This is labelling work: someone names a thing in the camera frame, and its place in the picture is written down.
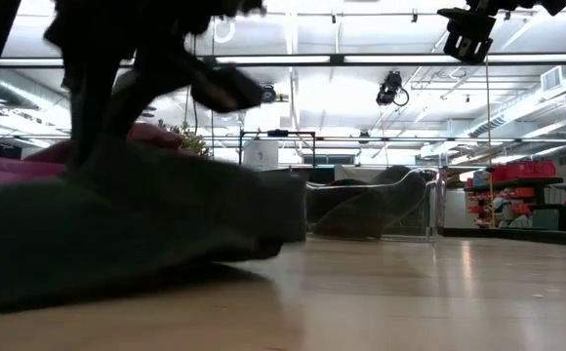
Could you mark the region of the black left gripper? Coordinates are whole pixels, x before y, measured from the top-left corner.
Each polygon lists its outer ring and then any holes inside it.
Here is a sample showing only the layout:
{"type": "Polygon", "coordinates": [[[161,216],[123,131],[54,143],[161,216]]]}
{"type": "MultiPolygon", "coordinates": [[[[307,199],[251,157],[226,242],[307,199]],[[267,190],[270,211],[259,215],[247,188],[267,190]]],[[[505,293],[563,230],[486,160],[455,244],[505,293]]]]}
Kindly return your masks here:
{"type": "MultiPolygon", "coordinates": [[[[69,65],[96,50],[127,59],[149,44],[182,43],[187,35],[205,33],[214,19],[261,13],[263,0],[55,0],[55,10],[44,38],[59,48],[63,63],[69,65]]],[[[103,114],[104,132],[125,137],[157,97],[193,80],[193,69],[183,64],[136,67],[121,75],[112,90],[116,73],[116,62],[85,62],[73,69],[73,166],[82,165],[90,156],[103,114]]]]}

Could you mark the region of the maroon baseball cap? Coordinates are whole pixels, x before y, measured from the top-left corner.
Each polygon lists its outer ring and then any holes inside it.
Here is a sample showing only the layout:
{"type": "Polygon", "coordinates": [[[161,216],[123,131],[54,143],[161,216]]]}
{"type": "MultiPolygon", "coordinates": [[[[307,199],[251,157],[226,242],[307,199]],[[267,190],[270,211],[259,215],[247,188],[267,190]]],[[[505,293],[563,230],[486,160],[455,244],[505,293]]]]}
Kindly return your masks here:
{"type": "MultiPolygon", "coordinates": [[[[127,140],[143,142],[158,148],[178,150],[184,146],[181,136],[149,123],[134,123],[127,133],[127,140]]],[[[40,151],[35,151],[23,157],[23,161],[47,162],[65,164],[74,149],[74,142],[70,139],[58,141],[40,151]]]]}

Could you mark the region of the green potted plant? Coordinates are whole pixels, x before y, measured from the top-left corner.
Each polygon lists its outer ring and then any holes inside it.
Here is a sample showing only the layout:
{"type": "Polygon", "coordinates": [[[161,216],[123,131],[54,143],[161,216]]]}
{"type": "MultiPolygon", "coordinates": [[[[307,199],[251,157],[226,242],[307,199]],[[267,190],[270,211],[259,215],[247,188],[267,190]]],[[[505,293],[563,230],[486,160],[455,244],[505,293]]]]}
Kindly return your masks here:
{"type": "Polygon", "coordinates": [[[179,151],[191,152],[208,159],[213,157],[212,149],[206,144],[205,138],[192,130],[187,122],[182,122],[180,125],[171,125],[160,119],[158,126],[179,138],[179,151]]]}

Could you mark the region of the red cloth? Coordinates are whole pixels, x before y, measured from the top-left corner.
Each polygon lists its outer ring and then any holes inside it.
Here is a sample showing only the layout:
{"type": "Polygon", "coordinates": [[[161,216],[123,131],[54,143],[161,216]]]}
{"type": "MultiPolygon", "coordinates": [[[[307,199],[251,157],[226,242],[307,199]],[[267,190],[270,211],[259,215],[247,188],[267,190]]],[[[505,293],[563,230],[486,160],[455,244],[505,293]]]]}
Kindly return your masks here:
{"type": "Polygon", "coordinates": [[[50,180],[66,175],[62,164],[0,158],[0,185],[50,180]]]}

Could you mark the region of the red storage bins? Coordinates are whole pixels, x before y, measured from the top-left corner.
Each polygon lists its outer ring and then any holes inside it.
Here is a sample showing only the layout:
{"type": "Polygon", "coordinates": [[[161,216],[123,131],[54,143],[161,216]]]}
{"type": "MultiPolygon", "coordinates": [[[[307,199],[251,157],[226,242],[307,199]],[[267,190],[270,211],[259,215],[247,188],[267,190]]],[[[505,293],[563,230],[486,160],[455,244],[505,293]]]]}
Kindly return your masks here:
{"type": "Polygon", "coordinates": [[[492,175],[494,183],[521,178],[556,177],[556,168],[552,161],[519,161],[498,165],[492,175]]]}

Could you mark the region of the black shelf table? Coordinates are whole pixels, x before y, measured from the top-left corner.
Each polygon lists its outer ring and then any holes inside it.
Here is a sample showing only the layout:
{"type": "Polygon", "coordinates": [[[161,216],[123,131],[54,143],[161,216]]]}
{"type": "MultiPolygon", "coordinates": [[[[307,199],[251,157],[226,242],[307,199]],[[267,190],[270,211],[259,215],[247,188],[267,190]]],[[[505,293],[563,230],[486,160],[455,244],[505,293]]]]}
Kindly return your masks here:
{"type": "Polygon", "coordinates": [[[488,213],[470,214],[466,207],[472,205],[473,202],[466,198],[467,192],[488,190],[491,195],[494,191],[502,190],[510,187],[529,187],[535,190],[535,205],[543,205],[547,203],[546,190],[554,184],[560,184],[563,180],[561,177],[548,178],[521,178],[516,180],[502,181],[492,184],[477,185],[465,189],[465,213],[467,218],[471,220],[477,228],[518,228],[532,226],[532,213],[530,214],[496,214],[494,209],[488,213]]]}

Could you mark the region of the orange storage bins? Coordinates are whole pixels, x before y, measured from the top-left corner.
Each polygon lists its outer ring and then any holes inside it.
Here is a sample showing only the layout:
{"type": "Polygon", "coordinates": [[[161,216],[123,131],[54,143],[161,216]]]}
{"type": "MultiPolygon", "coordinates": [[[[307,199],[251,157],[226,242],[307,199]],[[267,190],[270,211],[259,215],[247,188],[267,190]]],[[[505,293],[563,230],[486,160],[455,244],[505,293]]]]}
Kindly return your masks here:
{"type": "Polygon", "coordinates": [[[488,190],[466,193],[472,205],[466,207],[470,214],[488,213],[494,209],[496,214],[529,215],[535,205],[535,190],[529,187],[510,187],[495,190],[494,195],[488,190]]]}

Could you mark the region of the black horizontal rig bar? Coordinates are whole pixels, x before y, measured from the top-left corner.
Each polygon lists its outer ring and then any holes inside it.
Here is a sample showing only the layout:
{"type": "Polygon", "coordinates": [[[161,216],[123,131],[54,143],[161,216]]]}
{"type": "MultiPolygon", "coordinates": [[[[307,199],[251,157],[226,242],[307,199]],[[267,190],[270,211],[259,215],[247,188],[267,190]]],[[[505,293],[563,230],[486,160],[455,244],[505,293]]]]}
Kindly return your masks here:
{"type": "MultiPolygon", "coordinates": [[[[482,63],[466,63],[446,55],[409,54],[409,55],[244,55],[244,56],[200,56],[197,58],[162,58],[156,59],[158,67],[194,64],[197,59],[211,65],[231,65],[237,67],[344,67],[344,66],[467,66],[488,62],[490,66],[534,66],[566,65],[566,53],[500,53],[491,54],[482,63]]],[[[0,68],[58,69],[63,68],[61,58],[1,58],[0,68]]]]}

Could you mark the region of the dark gray box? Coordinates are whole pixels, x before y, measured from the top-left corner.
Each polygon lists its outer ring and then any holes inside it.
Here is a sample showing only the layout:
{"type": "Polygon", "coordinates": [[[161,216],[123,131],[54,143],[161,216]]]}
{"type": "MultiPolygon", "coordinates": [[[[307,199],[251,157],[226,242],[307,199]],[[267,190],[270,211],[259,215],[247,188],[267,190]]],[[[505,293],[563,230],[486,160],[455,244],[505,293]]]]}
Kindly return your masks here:
{"type": "Polygon", "coordinates": [[[566,231],[566,206],[543,204],[531,207],[532,226],[537,229],[566,231]]]}

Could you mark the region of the clear plastic bin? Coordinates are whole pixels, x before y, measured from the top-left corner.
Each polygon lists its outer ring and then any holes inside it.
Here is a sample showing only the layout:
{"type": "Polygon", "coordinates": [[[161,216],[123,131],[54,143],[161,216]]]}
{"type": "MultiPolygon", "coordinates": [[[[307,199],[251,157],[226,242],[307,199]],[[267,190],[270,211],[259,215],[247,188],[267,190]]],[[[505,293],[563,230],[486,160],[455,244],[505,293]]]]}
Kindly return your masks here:
{"type": "MultiPolygon", "coordinates": [[[[445,177],[439,171],[430,168],[409,169],[421,173],[421,175],[426,180],[425,197],[423,201],[411,213],[409,213],[399,221],[386,227],[383,231],[382,236],[369,239],[350,239],[341,237],[325,237],[315,235],[308,230],[307,231],[315,236],[329,239],[359,241],[432,242],[434,240],[434,236],[441,233],[441,231],[443,230],[445,217],[445,177]]],[[[363,181],[370,181],[384,170],[377,172],[376,175],[369,176],[369,178],[367,179],[362,179],[359,175],[350,175],[344,178],[354,178],[363,181]]],[[[306,186],[306,192],[309,185],[322,184],[310,183],[306,186]]]]}

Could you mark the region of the black metal frame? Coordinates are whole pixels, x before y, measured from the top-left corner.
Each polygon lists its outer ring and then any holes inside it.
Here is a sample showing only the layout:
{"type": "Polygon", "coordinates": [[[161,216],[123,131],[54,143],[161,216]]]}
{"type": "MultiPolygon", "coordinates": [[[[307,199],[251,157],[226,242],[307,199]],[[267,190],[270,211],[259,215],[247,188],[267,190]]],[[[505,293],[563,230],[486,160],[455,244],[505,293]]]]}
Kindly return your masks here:
{"type": "Polygon", "coordinates": [[[305,131],[290,131],[275,129],[265,132],[260,131],[241,131],[238,137],[238,164],[244,166],[243,161],[243,147],[245,144],[252,140],[277,140],[279,143],[279,165],[278,169],[282,168],[294,168],[300,165],[309,165],[312,169],[317,167],[317,136],[316,132],[305,132],[305,131]],[[286,160],[280,155],[280,152],[284,149],[284,146],[288,143],[291,144],[296,157],[299,159],[298,162],[292,162],[291,160],[286,160]]]}

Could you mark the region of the black aluminium table frame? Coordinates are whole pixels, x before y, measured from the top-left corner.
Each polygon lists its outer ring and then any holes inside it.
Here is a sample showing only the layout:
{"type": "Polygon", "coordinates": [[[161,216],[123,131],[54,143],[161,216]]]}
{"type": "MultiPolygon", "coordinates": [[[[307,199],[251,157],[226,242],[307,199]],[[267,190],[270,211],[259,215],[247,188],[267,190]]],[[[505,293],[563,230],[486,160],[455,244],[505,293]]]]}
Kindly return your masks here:
{"type": "Polygon", "coordinates": [[[444,228],[442,235],[451,238],[503,239],[566,246],[566,231],[512,228],[444,228]]]}

